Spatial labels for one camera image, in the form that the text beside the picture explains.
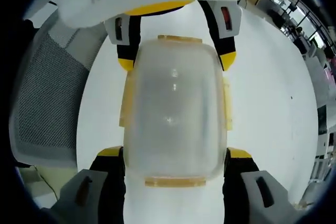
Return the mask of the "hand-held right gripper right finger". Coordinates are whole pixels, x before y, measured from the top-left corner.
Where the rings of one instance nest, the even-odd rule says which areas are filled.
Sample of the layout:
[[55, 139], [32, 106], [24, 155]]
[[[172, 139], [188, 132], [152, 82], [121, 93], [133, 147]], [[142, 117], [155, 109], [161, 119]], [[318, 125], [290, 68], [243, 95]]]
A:
[[298, 211], [288, 191], [259, 170], [246, 151], [229, 147], [224, 161], [224, 223], [295, 223]]

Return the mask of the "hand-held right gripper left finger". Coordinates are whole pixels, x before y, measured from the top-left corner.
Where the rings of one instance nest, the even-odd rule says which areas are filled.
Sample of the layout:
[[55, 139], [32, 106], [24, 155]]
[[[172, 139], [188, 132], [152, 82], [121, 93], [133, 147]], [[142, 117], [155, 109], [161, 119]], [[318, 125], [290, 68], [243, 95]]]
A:
[[89, 169], [82, 169], [60, 190], [60, 223], [124, 223], [123, 147], [103, 149]]

